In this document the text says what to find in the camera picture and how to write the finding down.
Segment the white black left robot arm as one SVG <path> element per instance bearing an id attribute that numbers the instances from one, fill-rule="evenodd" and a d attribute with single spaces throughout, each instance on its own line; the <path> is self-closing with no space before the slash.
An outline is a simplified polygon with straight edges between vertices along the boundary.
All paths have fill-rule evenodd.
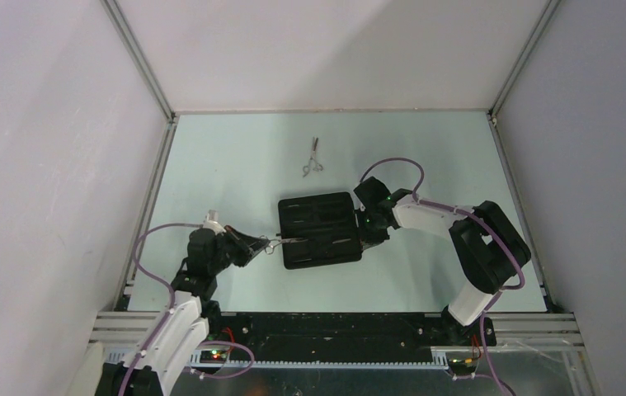
<path id="1" fill-rule="evenodd" d="M 157 279 L 167 288 L 166 308 L 122 362 L 102 366 L 96 395 L 169 395 L 197 347 L 223 335 L 219 304 L 212 299 L 218 274 L 245 267 L 271 245 L 269 238 L 213 221 L 192 228 L 175 278 Z"/>

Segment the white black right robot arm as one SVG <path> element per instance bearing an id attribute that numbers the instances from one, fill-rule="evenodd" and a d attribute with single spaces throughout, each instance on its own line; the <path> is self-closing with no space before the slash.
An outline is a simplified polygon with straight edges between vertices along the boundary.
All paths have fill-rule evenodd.
<path id="1" fill-rule="evenodd" d="M 463 345 L 474 336 L 478 317 L 507 289 L 509 279 L 518 279 L 517 288 L 525 285 L 522 268 L 531 251 L 497 203 L 441 204 L 408 189 L 391 192 L 375 177 L 362 181 L 354 193 L 365 248 L 388 240 L 390 229 L 421 230 L 452 242 L 466 281 L 442 312 L 448 342 Z"/>

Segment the black zippered tool case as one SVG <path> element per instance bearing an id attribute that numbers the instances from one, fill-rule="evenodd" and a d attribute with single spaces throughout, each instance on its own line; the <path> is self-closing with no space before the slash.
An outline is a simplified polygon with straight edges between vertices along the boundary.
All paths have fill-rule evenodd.
<path id="1" fill-rule="evenodd" d="M 354 203 L 348 192 L 283 199 L 277 205 L 282 238 L 306 242 L 282 246 L 288 270 L 357 262 L 362 247 Z"/>

